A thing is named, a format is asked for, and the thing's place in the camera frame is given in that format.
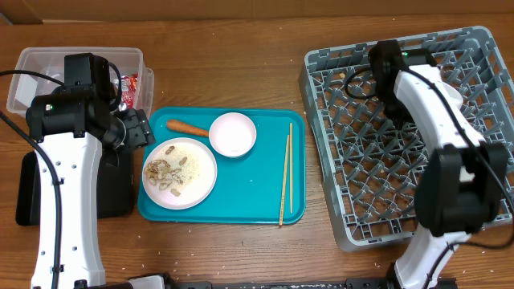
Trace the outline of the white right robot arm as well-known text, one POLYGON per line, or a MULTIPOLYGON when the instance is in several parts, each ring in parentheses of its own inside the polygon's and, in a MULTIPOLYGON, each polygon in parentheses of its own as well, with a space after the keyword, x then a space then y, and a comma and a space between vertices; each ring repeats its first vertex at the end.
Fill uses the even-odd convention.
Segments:
POLYGON ((375 94, 395 124, 414 123, 429 161, 414 193, 418 226, 405 253, 388 271, 394 288, 436 288, 460 246, 495 219, 507 197, 508 150, 488 143, 460 111, 463 97, 444 83, 426 49, 404 51, 379 41, 369 52, 375 94))

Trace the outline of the pink bowl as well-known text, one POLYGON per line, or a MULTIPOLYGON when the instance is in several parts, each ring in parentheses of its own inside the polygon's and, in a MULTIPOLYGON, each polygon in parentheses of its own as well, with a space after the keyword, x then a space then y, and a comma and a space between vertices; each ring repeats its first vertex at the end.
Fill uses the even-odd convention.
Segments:
POLYGON ((238 112, 225 113, 209 129, 212 148, 224 157, 237 158, 249 153, 257 138, 254 122, 238 112))

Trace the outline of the red snack wrapper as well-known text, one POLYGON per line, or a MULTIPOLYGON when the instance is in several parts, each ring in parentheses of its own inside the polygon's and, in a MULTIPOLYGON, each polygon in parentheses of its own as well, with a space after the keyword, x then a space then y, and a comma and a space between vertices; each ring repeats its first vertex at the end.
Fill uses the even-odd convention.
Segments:
POLYGON ((138 74, 123 75, 121 77, 121 102, 119 110, 134 108, 137 96, 138 74))

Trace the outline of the white bowl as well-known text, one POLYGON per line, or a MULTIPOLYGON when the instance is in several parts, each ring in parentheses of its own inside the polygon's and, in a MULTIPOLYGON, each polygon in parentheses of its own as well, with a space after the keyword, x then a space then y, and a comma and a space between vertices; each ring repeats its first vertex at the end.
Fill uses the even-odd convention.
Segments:
POLYGON ((459 114, 460 108, 463 105, 463 97, 461 94, 450 84, 445 83, 439 73, 435 76, 434 82, 436 87, 441 91, 447 100, 448 104, 451 106, 453 113, 459 114))

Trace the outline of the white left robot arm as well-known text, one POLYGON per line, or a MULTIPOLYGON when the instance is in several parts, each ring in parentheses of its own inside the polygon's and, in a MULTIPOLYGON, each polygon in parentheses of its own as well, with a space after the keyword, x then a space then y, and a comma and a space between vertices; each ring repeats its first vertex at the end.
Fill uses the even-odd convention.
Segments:
POLYGON ((64 58, 64 81, 26 112, 39 167, 39 255, 33 288, 102 287, 97 236, 100 162, 155 142, 143 110, 119 111, 114 65, 92 53, 64 58))

